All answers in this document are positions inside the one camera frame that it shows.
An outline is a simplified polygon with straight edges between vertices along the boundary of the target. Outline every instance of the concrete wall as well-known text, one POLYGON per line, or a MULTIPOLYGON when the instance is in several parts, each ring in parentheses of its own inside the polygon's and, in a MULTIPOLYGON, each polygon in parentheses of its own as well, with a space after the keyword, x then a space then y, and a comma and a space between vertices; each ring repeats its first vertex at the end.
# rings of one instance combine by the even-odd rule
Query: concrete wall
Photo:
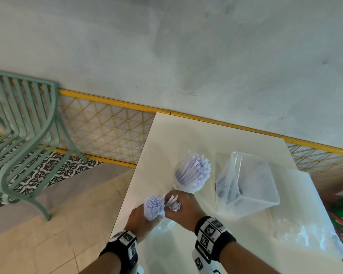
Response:
POLYGON ((0 0, 0 69, 343 147, 343 0, 0 0))

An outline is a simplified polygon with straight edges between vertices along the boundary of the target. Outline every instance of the left hand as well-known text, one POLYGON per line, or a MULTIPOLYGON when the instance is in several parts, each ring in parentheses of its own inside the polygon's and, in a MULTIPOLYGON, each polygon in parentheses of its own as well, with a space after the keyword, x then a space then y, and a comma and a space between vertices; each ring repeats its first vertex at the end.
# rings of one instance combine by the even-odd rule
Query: left hand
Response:
POLYGON ((132 232, 137 237, 137 244, 139 244, 162 219, 162 216, 158 216, 153 221, 146 220, 144 215, 144 204, 141 204, 132 210, 124 230, 132 232))

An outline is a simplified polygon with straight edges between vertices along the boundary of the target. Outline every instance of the hand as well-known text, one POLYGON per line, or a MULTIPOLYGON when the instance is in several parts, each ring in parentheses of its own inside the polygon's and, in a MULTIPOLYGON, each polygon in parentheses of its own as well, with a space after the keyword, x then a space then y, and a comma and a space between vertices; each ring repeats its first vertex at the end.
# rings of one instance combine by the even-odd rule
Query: hand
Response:
POLYGON ((182 204, 182 207, 177 212, 165 207, 165 216, 174 220, 183 228, 194 232, 197 222, 202 217, 206 216, 206 213, 202 210, 193 194, 179 190, 172 190, 165 196, 165 202, 168 202, 172 195, 178 195, 178 202, 182 204))
POLYGON ((139 244, 162 219, 162 216, 158 216, 153 221, 147 221, 144 215, 144 204, 141 204, 132 210, 124 230, 132 232, 137 237, 137 244, 139 244))

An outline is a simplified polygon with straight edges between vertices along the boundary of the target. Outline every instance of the bundle of straws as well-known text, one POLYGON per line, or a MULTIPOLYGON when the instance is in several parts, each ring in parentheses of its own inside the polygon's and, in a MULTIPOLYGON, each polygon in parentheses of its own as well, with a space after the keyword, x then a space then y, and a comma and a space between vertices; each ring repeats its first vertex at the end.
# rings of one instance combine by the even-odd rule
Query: bundle of straws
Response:
POLYGON ((210 173, 211 164, 208 163, 208 159, 189 151, 187 158, 176 171, 176 178, 181 185, 193 188, 203 186, 210 173))
POLYGON ((144 203, 144 215, 148 221, 154 220, 159 215, 164 214, 164 207, 169 207, 173 211, 178 211, 182 207, 180 202, 177 202, 178 195, 174 197, 172 195, 169 201, 165 204, 164 196, 149 196, 144 203))

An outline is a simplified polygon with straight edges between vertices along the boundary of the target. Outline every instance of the black and white tile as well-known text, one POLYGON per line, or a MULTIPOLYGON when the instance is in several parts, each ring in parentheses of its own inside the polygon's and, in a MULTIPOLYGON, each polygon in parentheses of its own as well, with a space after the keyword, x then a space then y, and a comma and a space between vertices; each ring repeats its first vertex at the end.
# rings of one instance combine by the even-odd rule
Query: black and white tile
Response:
MULTIPOLYGON (((22 161, 27 159, 30 155, 31 154, 26 156, 22 161)), ((36 161, 39 156, 40 154, 36 156, 36 158, 33 159, 32 162, 36 161)), ((17 187, 15 187, 15 190, 26 195, 31 194, 41 183, 41 181, 43 181, 44 178, 46 178, 48 173, 63 158, 63 156, 64 154, 52 152, 50 156, 46 158, 45 161, 43 161, 35 170, 31 172, 30 175, 27 176, 27 179, 25 179, 17 187)), ((96 160, 88 160, 87 162, 83 162, 79 157, 71 156, 61 167, 61 169, 55 174, 55 176, 50 180, 48 186, 58 183, 66 178, 72 177, 73 175, 76 175, 85 170, 91 169, 92 167, 97 166, 99 164, 101 164, 101 162, 96 160)), ((16 176, 25 172, 26 169, 27 168, 23 169, 16 176)))

